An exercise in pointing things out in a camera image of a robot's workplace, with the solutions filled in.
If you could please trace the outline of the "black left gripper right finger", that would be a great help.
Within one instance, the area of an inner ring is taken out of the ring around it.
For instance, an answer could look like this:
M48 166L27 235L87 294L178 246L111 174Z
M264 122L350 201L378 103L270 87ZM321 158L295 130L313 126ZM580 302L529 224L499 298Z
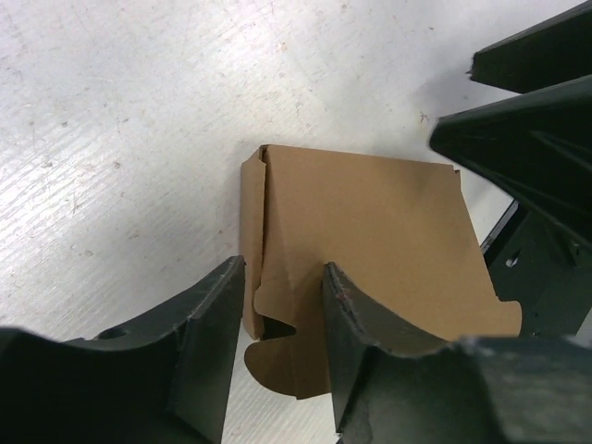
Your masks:
M327 361L342 443L587 443L591 347L573 338L446 342L323 275Z

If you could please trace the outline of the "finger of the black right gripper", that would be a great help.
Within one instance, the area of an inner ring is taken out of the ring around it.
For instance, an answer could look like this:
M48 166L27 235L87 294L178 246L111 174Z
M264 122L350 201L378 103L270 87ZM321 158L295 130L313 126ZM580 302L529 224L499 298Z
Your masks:
M513 93L530 93L591 74L591 3L476 52L474 82Z

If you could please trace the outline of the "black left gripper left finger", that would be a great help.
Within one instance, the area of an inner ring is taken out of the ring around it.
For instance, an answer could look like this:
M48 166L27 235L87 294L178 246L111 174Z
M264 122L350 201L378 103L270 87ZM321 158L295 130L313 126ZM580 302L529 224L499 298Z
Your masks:
M217 443L242 313L234 256L93 339L1 330L5 443Z

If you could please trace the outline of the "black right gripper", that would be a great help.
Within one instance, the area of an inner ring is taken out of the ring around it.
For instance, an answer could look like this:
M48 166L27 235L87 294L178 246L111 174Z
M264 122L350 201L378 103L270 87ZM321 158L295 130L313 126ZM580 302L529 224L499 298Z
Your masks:
M429 146L590 240L590 77L443 117ZM542 216L512 203L485 239L485 262L499 299L521 305L521 336L574 335L584 324L591 249Z

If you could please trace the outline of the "brown paper box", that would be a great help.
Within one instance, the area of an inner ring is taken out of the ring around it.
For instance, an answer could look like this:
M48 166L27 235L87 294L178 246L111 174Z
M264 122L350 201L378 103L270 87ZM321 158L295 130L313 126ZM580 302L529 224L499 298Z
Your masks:
M329 390L324 266L439 339L515 336L518 302L492 285L452 166L279 145L241 167L244 362L297 399Z

